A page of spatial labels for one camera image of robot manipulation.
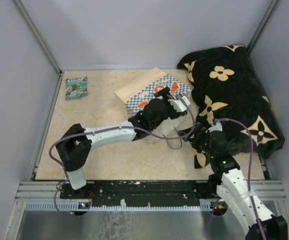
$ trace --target teal snack packet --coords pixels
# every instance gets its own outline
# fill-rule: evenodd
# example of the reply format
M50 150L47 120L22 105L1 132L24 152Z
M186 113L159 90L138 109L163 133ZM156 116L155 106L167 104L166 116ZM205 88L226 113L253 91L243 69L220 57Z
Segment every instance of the teal snack packet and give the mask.
M72 100L87 96L87 79L86 76L67 78L65 80L65 99Z

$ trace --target black fabric with flowers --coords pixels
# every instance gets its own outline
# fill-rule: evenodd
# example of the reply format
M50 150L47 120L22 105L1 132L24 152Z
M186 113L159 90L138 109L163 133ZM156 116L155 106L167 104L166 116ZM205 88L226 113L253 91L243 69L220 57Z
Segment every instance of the black fabric with flowers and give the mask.
M196 120L209 125L230 118L249 129L255 151L264 158L283 147L284 135L258 80L244 45L228 45L184 56L178 69L188 70L192 98L199 106ZM250 152L247 131L233 122L223 124L231 155Z

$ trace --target white wall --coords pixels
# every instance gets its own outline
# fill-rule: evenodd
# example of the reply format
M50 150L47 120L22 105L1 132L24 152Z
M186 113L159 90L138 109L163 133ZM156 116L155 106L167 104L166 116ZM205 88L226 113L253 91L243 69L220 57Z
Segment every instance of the white wall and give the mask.
M251 55L285 136L269 160L289 200L289 0L281 0Z
M0 0L0 239L29 177L57 74L11 0Z
M22 0L62 70L174 68L248 45L271 0Z

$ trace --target table top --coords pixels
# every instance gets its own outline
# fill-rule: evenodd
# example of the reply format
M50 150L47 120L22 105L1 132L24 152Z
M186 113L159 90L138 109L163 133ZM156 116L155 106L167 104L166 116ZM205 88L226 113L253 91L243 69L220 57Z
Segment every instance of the table top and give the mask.
M60 86L54 112L36 173L37 180L61 180L63 169L48 154L50 146L60 139L73 125L83 128L97 128L118 124L127 120L126 106L115 91L146 73L147 69L134 70L88 70L66 71ZM179 69L164 69L179 81L190 86L187 72ZM67 78L87 76L88 95L79 99L65 100ZM191 101L190 109L197 114L197 106ZM192 126L189 114L185 116L178 130ZM172 146L179 146L178 140L171 140ZM59 159L56 149L53 155ZM89 153L83 166L89 180L207 180L212 174L210 166L194 168L196 151L188 142L180 149L171 149L166 141L148 143L145 139L133 142L118 142L97 148ZM240 153L234 158L247 176L249 153ZM259 157L253 153L251 178L264 179Z

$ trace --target checkered box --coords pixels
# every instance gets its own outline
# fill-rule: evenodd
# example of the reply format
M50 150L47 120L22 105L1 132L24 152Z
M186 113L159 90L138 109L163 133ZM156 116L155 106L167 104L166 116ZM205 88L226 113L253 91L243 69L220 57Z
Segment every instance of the checkered box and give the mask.
M169 87L172 95L182 94L189 97L191 91L190 87L181 81L177 80L170 74L154 68L146 74L138 77L128 85L117 90L115 93L125 103L128 118L134 116L137 112L144 109L151 99L154 99L154 94ZM166 120L159 126L157 134L166 135L171 132L174 127L177 127L181 122L181 119Z

